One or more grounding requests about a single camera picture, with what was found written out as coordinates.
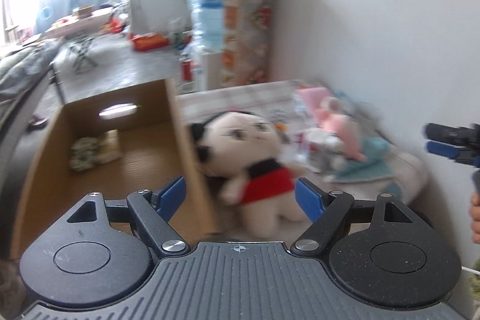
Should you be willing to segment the person right hand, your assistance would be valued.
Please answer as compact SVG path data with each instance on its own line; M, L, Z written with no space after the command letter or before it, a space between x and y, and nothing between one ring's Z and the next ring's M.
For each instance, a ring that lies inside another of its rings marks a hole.
M478 193L474 193L471 197L469 213L472 218L472 241L480 244L480 196Z

